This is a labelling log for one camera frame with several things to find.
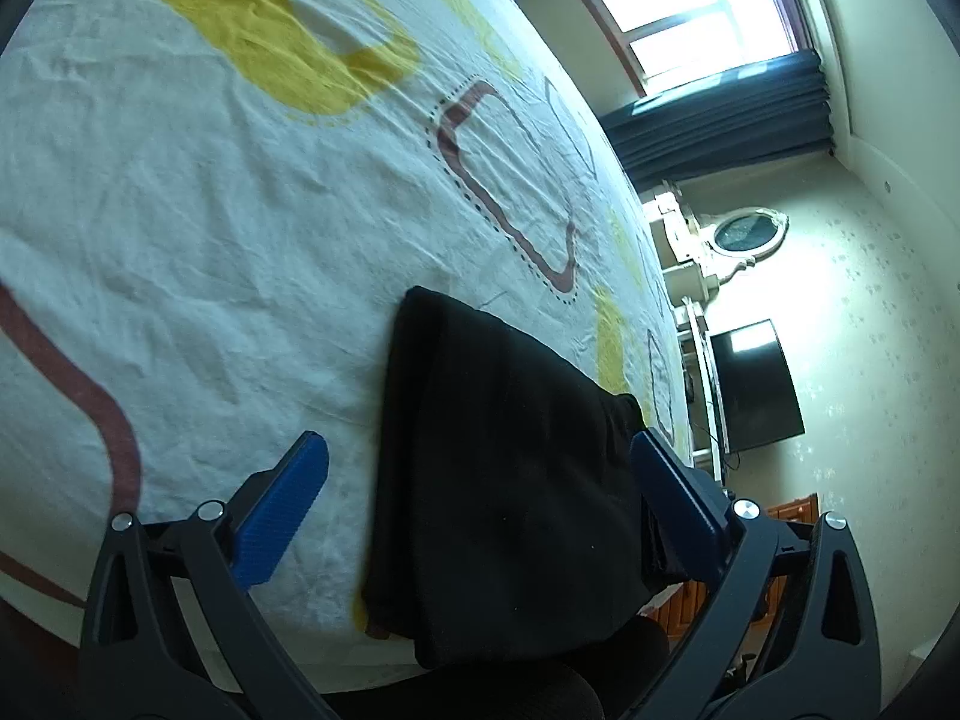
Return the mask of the black pants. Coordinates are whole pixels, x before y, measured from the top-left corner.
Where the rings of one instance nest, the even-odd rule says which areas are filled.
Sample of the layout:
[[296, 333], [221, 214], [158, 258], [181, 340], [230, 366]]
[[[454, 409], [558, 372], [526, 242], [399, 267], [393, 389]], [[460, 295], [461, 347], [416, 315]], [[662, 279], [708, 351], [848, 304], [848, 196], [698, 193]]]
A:
[[364, 605], [423, 668], [560, 655], [674, 582], [628, 449], [640, 405], [427, 288], [398, 306]]

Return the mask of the black flat television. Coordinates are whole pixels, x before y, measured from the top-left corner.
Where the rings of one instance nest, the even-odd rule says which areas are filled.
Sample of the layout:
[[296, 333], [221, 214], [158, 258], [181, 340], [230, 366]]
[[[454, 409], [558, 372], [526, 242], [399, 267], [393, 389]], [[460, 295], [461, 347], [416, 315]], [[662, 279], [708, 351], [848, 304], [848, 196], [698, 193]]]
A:
[[727, 450], [742, 454], [802, 436], [804, 419], [770, 319], [711, 337]]

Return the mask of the white dresser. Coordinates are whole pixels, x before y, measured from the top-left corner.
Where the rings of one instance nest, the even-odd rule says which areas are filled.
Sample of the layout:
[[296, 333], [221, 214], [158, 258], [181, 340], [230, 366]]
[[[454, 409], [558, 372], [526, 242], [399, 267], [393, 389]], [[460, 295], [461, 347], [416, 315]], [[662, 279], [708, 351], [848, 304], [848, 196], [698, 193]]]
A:
[[706, 321], [706, 306], [718, 292], [719, 278], [709, 265], [697, 218], [683, 211], [682, 194], [677, 187], [654, 187], [646, 193], [641, 208], [679, 332], [688, 382], [693, 465], [724, 483], [729, 440], [716, 356]]

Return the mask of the oval white framed mirror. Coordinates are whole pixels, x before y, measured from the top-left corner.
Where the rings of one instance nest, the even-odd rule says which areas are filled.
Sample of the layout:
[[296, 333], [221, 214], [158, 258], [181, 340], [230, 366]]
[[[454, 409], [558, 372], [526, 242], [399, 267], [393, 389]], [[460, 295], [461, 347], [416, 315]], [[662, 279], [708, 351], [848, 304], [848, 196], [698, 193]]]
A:
[[706, 240], [719, 255], [763, 260], [781, 247], [788, 229], [789, 216], [781, 211], [747, 206], [718, 216], [706, 231]]

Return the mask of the patterned white bed sheet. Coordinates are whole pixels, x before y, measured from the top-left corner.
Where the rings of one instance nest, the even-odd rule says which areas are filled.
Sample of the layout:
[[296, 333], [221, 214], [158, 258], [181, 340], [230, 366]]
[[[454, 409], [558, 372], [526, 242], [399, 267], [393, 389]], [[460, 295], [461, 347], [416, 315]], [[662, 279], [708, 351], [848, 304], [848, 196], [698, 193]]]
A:
[[257, 603], [363, 647], [416, 284], [692, 449], [640, 200], [514, 0], [34, 0], [2, 55], [5, 601], [75, 640], [110, 512], [178, 518], [313, 429], [331, 479]]

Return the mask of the dark blue curtain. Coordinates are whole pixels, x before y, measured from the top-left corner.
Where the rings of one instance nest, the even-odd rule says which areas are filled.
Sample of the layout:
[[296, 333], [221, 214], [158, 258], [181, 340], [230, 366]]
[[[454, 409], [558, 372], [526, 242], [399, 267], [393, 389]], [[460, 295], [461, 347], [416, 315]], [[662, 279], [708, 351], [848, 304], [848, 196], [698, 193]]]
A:
[[619, 59], [584, 0], [516, 0], [586, 99], [636, 187], [833, 146], [830, 91], [799, 0], [805, 46], [656, 96]]

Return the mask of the bright window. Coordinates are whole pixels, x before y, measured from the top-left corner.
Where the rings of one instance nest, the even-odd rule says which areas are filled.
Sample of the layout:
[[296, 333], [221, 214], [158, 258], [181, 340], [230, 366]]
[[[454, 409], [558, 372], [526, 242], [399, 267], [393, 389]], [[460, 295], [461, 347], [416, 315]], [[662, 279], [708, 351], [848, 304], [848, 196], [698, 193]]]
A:
[[805, 46], [791, 0], [584, 0], [644, 96]]

